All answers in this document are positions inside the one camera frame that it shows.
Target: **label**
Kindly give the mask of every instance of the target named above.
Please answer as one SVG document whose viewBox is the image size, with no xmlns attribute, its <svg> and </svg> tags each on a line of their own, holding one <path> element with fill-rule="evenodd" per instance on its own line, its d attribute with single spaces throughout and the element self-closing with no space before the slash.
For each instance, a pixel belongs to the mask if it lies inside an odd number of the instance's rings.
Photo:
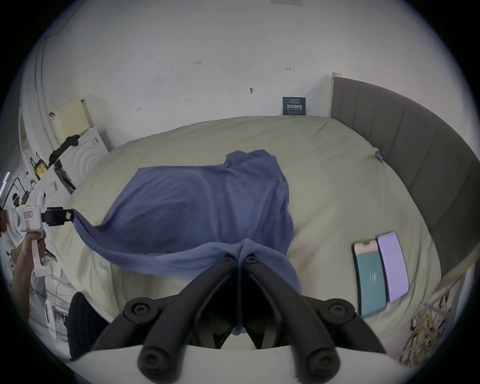
<svg viewBox="0 0 480 384">
<path fill-rule="evenodd" d="M 304 97 L 284 97 L 283 114 L 284 115 L 306 115 L 306 100 Z"/>
</svg>

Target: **blue cloth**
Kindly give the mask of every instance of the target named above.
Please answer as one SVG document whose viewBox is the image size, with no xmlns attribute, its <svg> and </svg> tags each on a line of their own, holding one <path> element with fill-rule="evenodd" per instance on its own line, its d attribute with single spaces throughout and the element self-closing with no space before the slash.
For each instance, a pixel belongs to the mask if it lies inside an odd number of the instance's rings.
<svg viewBox="0 0 480 384">
<path fill-rule="evenodd" d="M 254 253 L 301 293 L 285 257 L 293 238 L 287 207 L 276 158 L 236 151 L 216 166 L 140 168 L 101 225 L 76 210 L 73 224 L 88 247 L 130 271 L 193 279 L 225 253 L 239 265 Z"/>
</svg>

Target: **human arm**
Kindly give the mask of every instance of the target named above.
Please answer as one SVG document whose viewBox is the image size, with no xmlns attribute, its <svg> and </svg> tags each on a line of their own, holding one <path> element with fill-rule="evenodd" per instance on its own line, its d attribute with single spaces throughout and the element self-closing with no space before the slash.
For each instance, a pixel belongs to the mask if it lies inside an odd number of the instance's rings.
<svg viewBox="0 0 480 384">
<path fill-rule="evenodd" d="M 32 240 L 38 240 L 38 253 L 43 257 L 45 253 L 45 240 L 41 239 L 40 232 L 28 232 L 22 244 L 12 251 L 12 261 L 15 273 L 12 281 L 12 299 L 22 319 L 27 323 L 30 314 L 30 278 L 34 269 L 32 257 Z"/>
</svg>

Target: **gray headboard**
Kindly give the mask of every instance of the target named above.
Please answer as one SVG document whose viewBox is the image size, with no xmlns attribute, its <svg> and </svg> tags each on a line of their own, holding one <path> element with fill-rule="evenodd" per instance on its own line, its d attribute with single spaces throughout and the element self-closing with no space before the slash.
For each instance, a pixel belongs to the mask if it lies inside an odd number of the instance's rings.
<svg viewBox="0 0 480 384">
<path fill-rule="evenodd" d="M 480 240 L 480 162 L 473 151 L 420 104 L 357 80 L 334 78 L 331 117 L 385 152 L 427 224 L 444 276 Z"/>
</svg>

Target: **white handle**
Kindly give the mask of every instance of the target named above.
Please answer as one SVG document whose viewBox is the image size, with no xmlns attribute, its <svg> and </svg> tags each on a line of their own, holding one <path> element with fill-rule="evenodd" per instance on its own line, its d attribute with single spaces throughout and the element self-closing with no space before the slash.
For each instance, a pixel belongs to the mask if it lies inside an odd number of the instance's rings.
<svg viewBox="0 0 480 384">
<path fill-rule="evenodd" d="M 40 254 L 38 253 L 38 240 L 32 240 L 32 258 L 35 272 L 35 276 L 42 277 L 52 274 L 52 268 L 50 263 L 42 264 L 40 260 Z"/>
</svg>

